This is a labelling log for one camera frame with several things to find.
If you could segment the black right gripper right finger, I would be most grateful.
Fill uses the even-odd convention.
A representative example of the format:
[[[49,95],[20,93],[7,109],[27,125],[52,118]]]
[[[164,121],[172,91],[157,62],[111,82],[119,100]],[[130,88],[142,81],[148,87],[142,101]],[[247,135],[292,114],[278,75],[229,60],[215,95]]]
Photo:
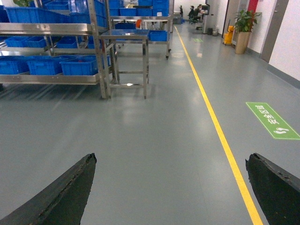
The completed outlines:
[[[300,179],[258,153],[246,160],[255,197],[270,225],[300,223]]]

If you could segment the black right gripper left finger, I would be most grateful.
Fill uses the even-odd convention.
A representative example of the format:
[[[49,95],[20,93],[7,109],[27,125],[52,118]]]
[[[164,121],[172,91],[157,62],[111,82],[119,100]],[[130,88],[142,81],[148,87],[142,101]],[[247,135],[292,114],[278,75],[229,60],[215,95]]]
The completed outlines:
[[[79,225],[94,180],[97,158],[87,154],[22,206],[2,225]]]

